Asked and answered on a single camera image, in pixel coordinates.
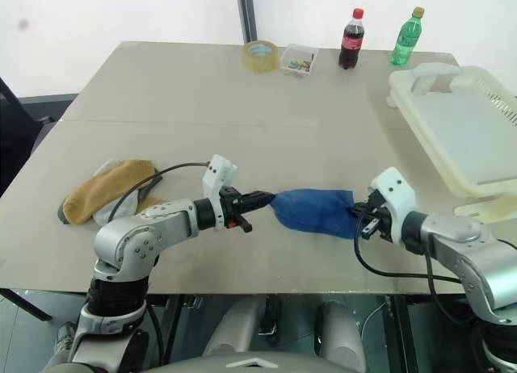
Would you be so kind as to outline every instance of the tape roll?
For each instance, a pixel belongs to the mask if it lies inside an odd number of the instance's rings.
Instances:
[[[278,69],[278,48],[266,40],[248,42],[242,48],[242,61],[256,73],[266,73]]]

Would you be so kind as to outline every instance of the coca-cola bottle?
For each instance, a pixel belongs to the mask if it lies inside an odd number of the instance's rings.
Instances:
[[[341,53],[339,54],[339,66],[343,69],[354,68],[357,64],[364,36],[363,21],[361,20],[363,14],[362,9],[355,8],[352,20],[345,27],[343,40],[341,41]]]

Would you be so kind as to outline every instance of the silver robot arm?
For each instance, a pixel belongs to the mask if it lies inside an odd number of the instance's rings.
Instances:
[[[380,232],[414,254],[428,252],[453,272],[479,318],[486,356],[502,371],[517,371],[511,370],[517,369],[517,248],[473,219],[417,212],[413,189],[393,167],[371,188],[368,202],[353,209],[368,222],[361,236]]]
[[[275,197],[264,191],[240,194],[230,186],[235,169],[216,155],[203,178],[205,198],[152,206],[99,230],[95,238],[99,260],[79,317],[70,362],[109,373],[141,369],[147,334],[137,328],[145,314],[149,275],[159,254],[207,228],[240,226],[248,233],[252,227],[242,213],[266,206]]]

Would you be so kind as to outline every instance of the yellow cloth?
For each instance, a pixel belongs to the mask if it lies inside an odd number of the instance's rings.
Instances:
[[[63,214],[71,224],[83,224],[101,207],[121,197],[136,183],[152,174],[154,167],[151,161],[123,161],[111,170],[95,175],[68,195],[62,205]],[[149,201],[144,200],[143,203],[147,207],[159,203],[156,199],[151,204]]]

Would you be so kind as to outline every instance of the bottle cap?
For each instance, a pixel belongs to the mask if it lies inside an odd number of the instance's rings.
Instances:
[[[415,7],[413,10],[413,16],[415,18],[422,18],[425,10],[422,7]]]
[[[354,19],[362,19],[363,18],[364,11],[362,8],[355,8],[354,14],[352,15]]]

